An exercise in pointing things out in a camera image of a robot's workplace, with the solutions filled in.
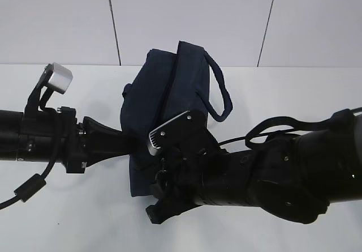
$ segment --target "black robotic arm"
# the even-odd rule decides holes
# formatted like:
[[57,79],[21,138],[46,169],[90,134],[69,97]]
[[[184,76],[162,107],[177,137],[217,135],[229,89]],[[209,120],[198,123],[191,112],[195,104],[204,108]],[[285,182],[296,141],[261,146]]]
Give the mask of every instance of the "black robotic arm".
[[[64,67],[48,65],[24,113],[0,111],[0,159],[49,162],[43,174],[17,188],[14,198],[0,208],[25,202],[39,191],[55,162],[61,162],[67,173],[84,173],[99,161],[146,147],[160,161],[151,183],[158,202],[146,209],[155,224],[206,204],[261,207],[309,224],[330,203],[362,199],[362,116],[355,116],[360,109],[342,110],[318,123],[267,119],[238,138],[245,139],[250,150],[228,153],[206,129],[206,118],[199,111],[169,120],[145,142],[89,117],[77,123],[75,109],[47,108],[51,94],[64,93],[71,78]],[[292,129],[261,134],[279,125]],[[311,132],[290,134],[296,130]],[[264,143],[252,142],[266,135]]]

